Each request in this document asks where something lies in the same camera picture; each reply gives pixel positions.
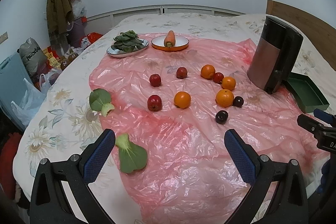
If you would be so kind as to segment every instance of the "purple storage bin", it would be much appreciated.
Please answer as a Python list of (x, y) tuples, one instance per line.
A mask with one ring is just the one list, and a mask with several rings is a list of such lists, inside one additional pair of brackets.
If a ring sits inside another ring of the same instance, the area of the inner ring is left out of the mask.
[(70, 31), (68, 31), (68, 42), (74, 48), (80, 48), (82, 38), (85, 36), (84, 26), (82, 23), (82, 19), (76, 19), (73, 22), (73, 27)]

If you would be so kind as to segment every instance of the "pink plastic bag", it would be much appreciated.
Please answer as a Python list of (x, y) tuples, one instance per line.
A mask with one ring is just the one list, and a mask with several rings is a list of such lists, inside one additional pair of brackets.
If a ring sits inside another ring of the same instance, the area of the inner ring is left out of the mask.
[[(159, 35), (163, 34), (140, 37), (151, 41)], [(213, 224), (230, 216), (248, 187), (224, 146), (228, 129), (234, 128), (259, 154), (272, 160), (297, 159), (304, 174), (311, 172), (314, 160), (325, 156), (313, 136), (297, 125), (301, 111), (290, 93), (281, 87), (268, 95), (248, 79), (246, 72), (256, 49), (252, 40), (233, 43), (183, 36), (189, 38), (190, 46), (181, 52), (150, 47), (124, 59), (105, 56), (89, 80), (92, 90), (110, 91), (116, 107), (108, 117), (100, 116), (102, 127), (117, 135), (129, 133), (131, 141), (148, 151), (144, 170), (120, 174), (147, 224)], [(215, 102), (221, 86), (200, 76), (206, 64), (234, 77), (233, 93), (245, 100), (242, 108), (226, 108), (225, 125), (215, 122), (222, 109)], [(186, 79), (176, 78), (179, 67), (187, 68)], [(149, 84), (154, 73), (162, 78), (158, 88)], [(188, 109), (174, 106), (178, 91), (191, 95)], [(153, 94), (162, 98), (162, 111), (147, 109), (147, 99)], [(117, 148), (112, 155), (119, 166)]]

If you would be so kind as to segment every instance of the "metal screw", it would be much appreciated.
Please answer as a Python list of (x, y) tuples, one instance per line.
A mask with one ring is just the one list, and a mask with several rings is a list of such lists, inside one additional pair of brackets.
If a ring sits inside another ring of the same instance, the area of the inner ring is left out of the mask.
[(77, 161), (79, 159), (79, 155), (78, 154), (74, 154), (70, 157), (71, 161)]
[(40, 160), (40, 163), (41, 163), (41, 164), (46, 164), (46, 163), (47, 163), (47, 161), (48, 161), (48, 159), (47, 159), (47, 158), (43, 158), (42, 160)]
[(291, 163), (292, 163), (292, 165), (295, 165), (295, 166), (299, 165), (299, 163), (297, 162), (297, 160), (291, 160)]
[(266, 162), (266, 161), (269, 160), (269, 157), (266, 156), (266, 155), (261, 155), (261, 156), (260, 156), (260, 159), (261, 159), (262, 161)]

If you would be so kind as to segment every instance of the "green box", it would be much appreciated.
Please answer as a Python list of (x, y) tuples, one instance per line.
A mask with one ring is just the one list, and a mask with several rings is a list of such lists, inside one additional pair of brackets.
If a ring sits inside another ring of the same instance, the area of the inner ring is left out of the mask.
[(329, 107), (329, 102), (309, 76), (291, 72), (283, 83), (293, 94), (303, 113), (314, 112), (316, 108), (326, 110)]

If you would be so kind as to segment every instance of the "black air fryer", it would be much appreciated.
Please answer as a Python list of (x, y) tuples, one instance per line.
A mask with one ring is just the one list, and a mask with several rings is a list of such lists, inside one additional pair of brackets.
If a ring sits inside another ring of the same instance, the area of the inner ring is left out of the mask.
[(272, 94), (287, 80), (299, 54), (303, 36), (285, 22), (266, 17), (247, 76), (258, 88)]

